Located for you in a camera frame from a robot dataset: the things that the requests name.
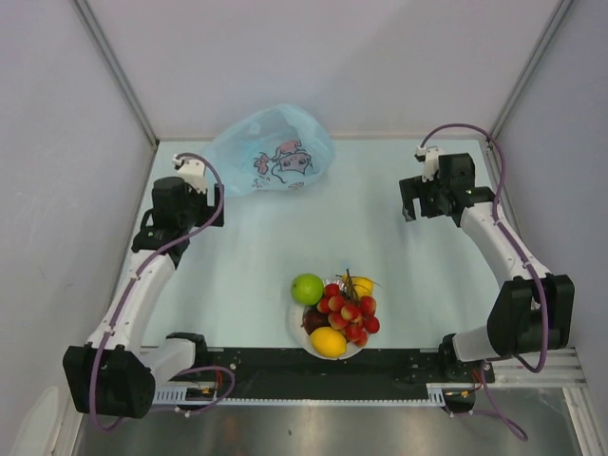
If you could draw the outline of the yellow fake lemon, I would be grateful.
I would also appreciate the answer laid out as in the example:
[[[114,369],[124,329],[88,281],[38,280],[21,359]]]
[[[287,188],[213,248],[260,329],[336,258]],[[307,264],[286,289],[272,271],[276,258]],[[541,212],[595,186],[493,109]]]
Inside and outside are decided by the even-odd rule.
[[[310,341],[314,351],[327,358],[338,358],[348,349],[345,336],[331,327],[317,329],[310,335]]]

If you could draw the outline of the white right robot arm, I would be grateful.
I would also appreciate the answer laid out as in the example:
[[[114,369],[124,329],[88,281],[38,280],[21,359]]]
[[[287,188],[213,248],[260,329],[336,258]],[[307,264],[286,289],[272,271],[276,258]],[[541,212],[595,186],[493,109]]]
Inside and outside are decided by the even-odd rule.
[[[449,381],[460,381],[474,363],[509,358],[541,371],[547,354],[569,342],[572,279],[553,274],[523,245],[496,204],[495,193],[477,185],[470,155],[419,147],[415,158],[423,173],[399,182],[405,219],[452,219],[474,242],[500,287],[483,326],[444,337],[439,372]]]

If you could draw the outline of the green fake lime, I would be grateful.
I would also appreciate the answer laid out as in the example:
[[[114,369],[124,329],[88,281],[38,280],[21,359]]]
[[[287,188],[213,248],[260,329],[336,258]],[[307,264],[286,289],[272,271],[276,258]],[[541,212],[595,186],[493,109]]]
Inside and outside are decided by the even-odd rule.
[[[290,292],[294,302],[314,306],[324,294],[324,282],[314,274],[298,275],[292,281]]]

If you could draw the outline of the light blue plastic bag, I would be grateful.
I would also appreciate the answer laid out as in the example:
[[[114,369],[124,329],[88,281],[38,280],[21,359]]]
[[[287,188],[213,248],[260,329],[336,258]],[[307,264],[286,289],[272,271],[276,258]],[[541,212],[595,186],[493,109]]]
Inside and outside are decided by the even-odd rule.
[[[327,131],[294,104],[256,112],[224,130],[201,152],[218,171],[229,197],[311,185],[328,170],[334,154]]]

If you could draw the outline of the yellow fake pear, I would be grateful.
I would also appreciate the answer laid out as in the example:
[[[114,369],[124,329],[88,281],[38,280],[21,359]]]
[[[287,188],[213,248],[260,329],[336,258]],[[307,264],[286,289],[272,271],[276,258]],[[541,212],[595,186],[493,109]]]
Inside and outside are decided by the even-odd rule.
[[[352,276],[351,284],[354,292],[359,298],[373,295],[375,283],[369,278],[363,276]]]

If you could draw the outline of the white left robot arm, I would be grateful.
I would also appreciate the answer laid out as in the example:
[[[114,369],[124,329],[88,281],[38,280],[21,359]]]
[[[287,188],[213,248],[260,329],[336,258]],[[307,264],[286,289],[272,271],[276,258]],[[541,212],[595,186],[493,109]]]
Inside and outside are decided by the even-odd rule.
[[[197,380],[210,368],[205,338],[172,332],[143,352],[143,335],[164,287],[177,271],[193,235],[224,223],[222,185],[198,191],[185,179],[153,184],[131,244],[126,276],[102,322],[82,346],[70,346],[63,368],[75,408],[89,416],[142,418],[157,388],[185,375]]]

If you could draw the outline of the dark red fake plum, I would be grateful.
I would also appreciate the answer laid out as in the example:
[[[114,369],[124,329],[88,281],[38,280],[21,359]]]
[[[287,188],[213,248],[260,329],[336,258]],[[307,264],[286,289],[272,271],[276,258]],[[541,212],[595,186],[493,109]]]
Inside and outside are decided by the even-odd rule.
[[[302,327],[307,335],[311,335],[319,328],[329,327],[328,315],[317,308],[309,308],[302,317]]]

